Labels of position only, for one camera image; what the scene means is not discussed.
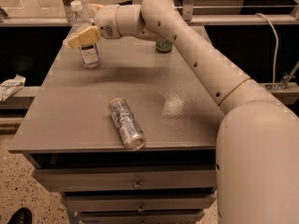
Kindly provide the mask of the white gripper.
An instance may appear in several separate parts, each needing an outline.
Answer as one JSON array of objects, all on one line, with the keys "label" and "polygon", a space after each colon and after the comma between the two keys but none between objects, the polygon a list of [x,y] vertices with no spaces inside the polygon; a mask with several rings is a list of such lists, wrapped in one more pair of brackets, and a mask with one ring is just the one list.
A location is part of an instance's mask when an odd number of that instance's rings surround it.
[{"label": "white gripper", "polygon": [[79,26],[79,28],[73,27],[67,37],[67,44],[72,49],[95,44],[101,35],[106,39],[118,39],[120,37],[116,23],[119,5],[88,4],[87,7],[90,10],[98,10],[94,16],[94,23],[100,31],[96,26],[90,25]]}]

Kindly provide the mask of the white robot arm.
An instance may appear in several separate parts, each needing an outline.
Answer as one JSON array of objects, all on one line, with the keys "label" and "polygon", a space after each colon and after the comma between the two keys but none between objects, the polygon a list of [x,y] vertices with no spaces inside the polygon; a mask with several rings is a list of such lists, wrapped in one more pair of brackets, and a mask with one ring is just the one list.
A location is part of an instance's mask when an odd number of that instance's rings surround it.
[{"label": "white robot arm", "polygon": [[299,224],[299,118],[193,30],[171,0],[94,5],[73,48],[100,37],[168,39],[224,113],[217,135],[219,224]]}]

